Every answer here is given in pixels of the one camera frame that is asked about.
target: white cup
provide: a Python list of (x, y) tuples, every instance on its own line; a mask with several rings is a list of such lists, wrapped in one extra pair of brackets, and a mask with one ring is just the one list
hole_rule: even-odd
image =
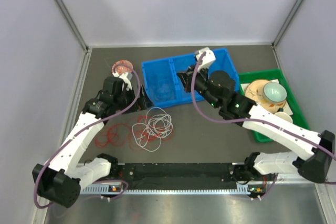
[(280, 118), (286, 120), (286, 121), (289, 122), (289, 123), (293, 123), (293, 119), (290, 117), (289, 114), (287, 114), (287, 113), (285, 113), (285, 112), (281, 112), (281, 111), (279, 111), (279, 112), (275, 113), (274, 115), (276, 115), (276, 116), (278, 116), (278, 117), (280, 117)]

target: gray table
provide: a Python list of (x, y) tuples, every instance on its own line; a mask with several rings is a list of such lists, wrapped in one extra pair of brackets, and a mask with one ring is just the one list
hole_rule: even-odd
[[(201, 47), (146, 47), (146, 48), (101, 48), (94, 49), (87, 76), (85, 79), (79, 108), (97, 94), (106, 76), (111, 73), (113, 63), (126, 59), (133, 63), (134, 69), (143, 81), (141, 62), (157, 58), (194, 52)], [(277, 68), (271, 46), (229, 46), (227, 47), (238, 72), (249, 72)], [(199, 102), (199, 107), (209, 116), (221, 119), (218, 110), (207, 102)], [(174, 125), (170, 141), (163, 142), (160, 149), (154, 153), (134, 151), (129, 143), (122, 147), (108, 145), (104, 149), (91, 143), (82, 161), (93, 159), (104, 152), (113, 155), (125, 163), (216, 163), (243, 162), (251, 152), (274, 153), (286, 151), (277, 143), (257, 143), (250, 131), (237, 125), (215, 124), (202, 118), (192, 104), (177, 105), (166, 108), (172, 116)], [(133, 125), (138, 115), (145, 111), (126, 114), (111, 120), (98, 135), (99, 141), (105, 141), (106, 131), (118, 123)], [(126, 127), (118, 127), (120, 141), (128, 135)], [(155, 148), (157, 142), (151, 143)]]

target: green tray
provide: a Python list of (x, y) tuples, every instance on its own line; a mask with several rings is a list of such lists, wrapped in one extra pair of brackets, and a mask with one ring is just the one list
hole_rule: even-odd
[[(290, 90), (288, 83), (285, 79), (285, 77), (282, 74), (282, 71), (280, 69), (270, 69), (265, 71), (257, 71), (257, 72), (248, 72), (248, 73), (240, 73), (239, 74), (239, 80), (240, 84), (242, 83), (251, 83), (257, 79), (266, 79), (266, 80), (275, 80), (278, 79), (279, 83), (286, 89), (287, 91), (287, 102), (290, 106), (293, 115), (291, 116), (293, 119), (293, 124), (302, 127), (304, 129), (309, 130), (308, 123), (306, 119), (303, 117), (303, 114), (300, 110), (300, 107), (298, 103), (295, 100), (295, 97)], [(244, 91), (242, 87), (239, 85), (239, 90), (241, 94), (244, 94)], [(272, 139), (268, 138), (267, 136), (264, 136), (258, 132), (253, 131), (253, 135), (257, 142), (259, 143), (266, 143), (271, 142)]]

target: tangled cord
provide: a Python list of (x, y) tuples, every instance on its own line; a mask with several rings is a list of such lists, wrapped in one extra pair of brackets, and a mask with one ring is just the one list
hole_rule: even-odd
[[(163, 111), (164, 114), (157, 114), (151, 117), (148, 117), (148, 113), (153, 109), (159, 109)], [(144, 125), (145, 128), (142, 130), (140, 136), (135, 135), (134, 127)], [(145, 123), (136, 123), (132, 126), (132, 134), (135, 140), (135, 143), (137, 146), (141, 147), (142, 149), (148, 151), (148, 152), (155, 152), (157, 151), (162, 141), (166, 137), (168, 137), (173, 132), (173, 124), (172, 124), (172, 117), (167, 114), (162, 108), (159, 107), (152, 107), (150, 110), (147, 111), (146, 117), (145, 117)], [(150, 150), (146, 148), (149, 141), (153, 141), (155, 139), (159, 138), (160, 142), (157, 148)]]

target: metal floor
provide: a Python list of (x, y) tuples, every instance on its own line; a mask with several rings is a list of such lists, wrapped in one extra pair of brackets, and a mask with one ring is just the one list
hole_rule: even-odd
[[(84, 103), (95, 97), (106, 76), (110, 75), (113, 63), (126, 59), (133, 63), (141, 80), (141, 62), (194, 52), (201, 47), (154, 47), (154, 48), (99, 48), (92, 51), (82, 96)], [(277, 68), (271, 46), (226, 47), (238, 72)], [(220, 119), (218, 111), (206, 102), (199, 107), (209, 116)], [(256, 143), (248, 130), (237, 125), (214, 124), (197, 114), (192, 104), (166, 108), (174, 125), (170, 141), (163, 142), (154, 153), (134, 151), (125, 141), (121, 147), (108, 145), (98, 148), (92, 141), (82, 157), (84, 162), (100, 153), (119, 159), (120, 163), (226, 163), (243, 162), (251, 152), (282, 152), (286, 148), (277, 143)], [(110, 121), (99, 133), (98, 140), (106, 140), (106, 132), (114, 124), (136, 123), (144, 111), (122, 115)], [(120, 138), (127, 131), (118, 129)], [(89, 199), (76, 204), (60, 219), (48, 211), (47, 224), (115, 223), (115, 224), (203, 224), (203, 223), (325, 223), (321, 205), (313, 184), (278, 184), (262, 202), (250, 202), (239, 196), (218, 195), (160, 195), (130, 196), (108, 203)], [(62, 213), (62, 207), (54, 207)]]

